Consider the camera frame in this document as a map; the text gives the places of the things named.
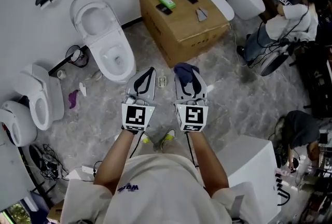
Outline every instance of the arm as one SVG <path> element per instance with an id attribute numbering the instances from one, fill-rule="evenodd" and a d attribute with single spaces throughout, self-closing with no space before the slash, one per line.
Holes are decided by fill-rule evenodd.
<path id="1" fill-rule="evenodd" d="M 134 134 L 128 130 L 123 130 L 120 133 L 100 164 L 94 179 L 94 185 L 105 186 L 112 194 L 115 193 L 133 139 Z"/>
<path id="2" fill-rule="evenodd" d="M 284 12 L 284 8 L 283 5 L 281 3 L 278 3 L 276 10 L 278 12 L 279 15 L 284 16 L 285 12 Z"/>
<path id="3" fill-rule="evenodd" d="M 293 170 L 294 169 L 294 165 L 293 165 L 293 151 L 291 149 L 290 144 L 288 145 L 288 162 L 289 162 L 289 169 Z"/>
<path id="4" fill-rule="evenodd" d="M 223 166 L 201 132 L 189 133 L 196 153 L 199 169 L 205 188 L 212 195 L 223 188 L 229 188 L 228 178 Z"/>

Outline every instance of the person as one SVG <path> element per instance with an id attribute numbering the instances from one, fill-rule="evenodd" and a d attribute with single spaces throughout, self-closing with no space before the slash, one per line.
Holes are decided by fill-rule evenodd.
<path id="1" fill-rule="evenodd" d="M 293 150 L 296 147 L 307 145 L 308 158 L 317 161 L 320 157 L 318 145 L 320 130 L 317 121 L 300 110 L 290 111 L 282 119 L 284 119 L 281 132 L 283 159 L 288 158 L 289 169 L 294 170 Z"/>
<path id="2" fill-rule="evenodd" d="M 278 47 L 277 41 L 282 38 L 291 42 L 315 40 L 318 16 L 314 2 L 315 0 L 302 0 L 302 4 L 290 6 L 279 3 L 278 15 L 248 36 L 245 46 L 237 46 L 237 54 L 250 66 L 259 55 L 266 52 L 263 47 L 273 44 L 273 50 Z"/>
<path id="3" fill-rule="evenodd" d="M 71 180 L 61 224 L 66 223 L 224 223 L 231 224 L 236 192 L 201 132 L 190 132 L 199 171 L 170 129 L 161 153 L 146 134 L 138 155 L 127 159 L 134 134 L 123 130 L 98 168 L 93 184 Z M 258 208 L 255 198 L 242 204 Z M 247 209 L 240 209 L 239 216 Z M 259 210 L 249 224 L 261 223 Z"/>

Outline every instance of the sneaker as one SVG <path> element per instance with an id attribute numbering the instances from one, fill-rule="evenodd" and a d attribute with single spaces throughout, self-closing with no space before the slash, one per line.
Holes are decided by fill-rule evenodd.
<path id="1" fill-rule="evenodd" d="M 247 61 L 244 58 L 244 47 L 241 45 L 237 46 L 237 57 L 241 66 L 247 65 Z"/>
<path id="2" fill-rule="evenodd" d="M 166 141 L 172 141 L 174 138 L 175 138 L 175 130 L 173 128 L 170 128 L 161 142 L 161 148 Z"/>
<path id="3" fill-rule="evenodd" d="M 143 144 L 147 144 L 147 143 L 151 142 L 151 140 L 146 132 L 143 133 L 143 135 L 141 137 L 141 141 Z"/>

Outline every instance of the white panel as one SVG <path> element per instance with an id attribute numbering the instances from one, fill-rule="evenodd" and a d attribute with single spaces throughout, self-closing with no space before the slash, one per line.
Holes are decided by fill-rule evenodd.
<path id="1" fill-rule="evenodd" d="M 265 139 L 240 136 L 235 142 L 217 153 L 228 176 L 229 185 L 249 181 L 261 210 L 264 223 L 280 212 L 280 196 L 276 190 L 276 161 L 272 143 Z"/>

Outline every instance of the bottle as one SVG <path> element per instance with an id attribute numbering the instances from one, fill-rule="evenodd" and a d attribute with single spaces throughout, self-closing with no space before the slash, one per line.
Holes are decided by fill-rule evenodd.
<path id="1" fill-rule="evenodd" d="M 172 9 L 175 7 L 175 3 L 172 0 L 159 0 L 163 5 L 165 5 L 168 9 Z"/>

